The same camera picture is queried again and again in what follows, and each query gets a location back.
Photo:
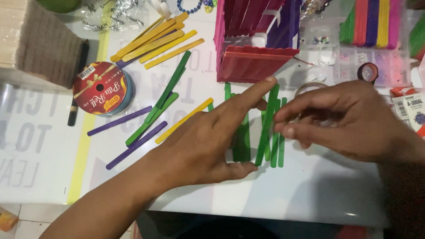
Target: pencil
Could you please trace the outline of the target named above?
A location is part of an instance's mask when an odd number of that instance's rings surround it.
[[[84,69],[86,63],[87,63],[89,48],[90,48],[90,46],[88,44],[88,40],[86,40],[82,44],[82,51],[81,51],[80,63],[78,65],[78,72],[82,71]],[[74,126],[75,125],[75,122],[77,120],[77,111],[78,111],[78,105],[75,102],[74,97],[72,97],[71,110],[69,112],[69,117],[68,117],[68,126]]]

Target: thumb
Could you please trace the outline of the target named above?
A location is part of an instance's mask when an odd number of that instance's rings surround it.
[[[344,140],[341,128],[321,127],[311,124],[290,123],[277,124],[275,131],[287,139],[318,144],[331,149],[340,149]]]
[[[225,180],[243,179],[251,172],[257,171],[258,167],[252,162],[228,163]]]

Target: white table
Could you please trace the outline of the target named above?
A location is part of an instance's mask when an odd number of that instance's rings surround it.
[[[62,17],[80,37],[90,39],[88,62],[94,62],[98,36],[82,30],[81,23],[72,16]],[[150,22],[157,17],[155,12],[150,12]],[[184,22],[185,31],[198,31],[194,40],[203,37],[206,42],[192,50],[193,61],[188,62],[187,70],[174,90],[180,94],[180,99],[156,124],[166,120],[169,127],[172,126],[208,97],[215,100],[215,106],[224,101],[224,85],[215,82],[214,28],[210,28],[214,22],[215,14],[203,11],[191,14]],[[114,42],[114,39],[120,38],[111,35],[107,55],[111,56],[136,34],[126,34],[122,43]],[[317,62],[315,52],[303,53],[301,57]],[[173,58],[148,71],[139,63],[125,68],[138,89],[127,113],[155,103],[177,62]],[[305,79],[307,67],[304,63],[291,60],[276,73],[281,84],[280,98],[293,98],[294,89]],[[327,71],[331,75],[332,69],[328,68]],[[332,84],[332,78],[329,77],[326,82]],[[241,93],[248,86],[232,84],[232,92]],[[70,94],[15,89],[9,85],[3,86],[2,93],[0,202],[66,203],[77,150],[84,147],[80,135],[87,132],[83,128],[87,120],[85,113],[79,110],[76,125],[68,127]],[[254,159],[261,131],[260,112],[250,111],[249,118]],[[156,146],[151,140],[113,170],[105,169],[108,162],[126,149],[124,141],[143,119],[144,116],[91,138],[80,196],[124,170]],[[109,121],[97,117],[94,125],[97,127]],[[150,209],[375,227],[388,225],[374,164],[353,162],[317,145],[304,152],[297,143],[287,141],[285,148],[283,168],[270,168],[266,162],[258,172],[244,180],[173,189],[159,197]]]

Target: bead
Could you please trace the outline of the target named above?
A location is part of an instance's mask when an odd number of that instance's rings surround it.
[[[212,9],[213,7],[211,7],[211,6],[205,6],[205,11],[206,11],[206,13],[211,13],[211,12],[213,12],[213,9]]]

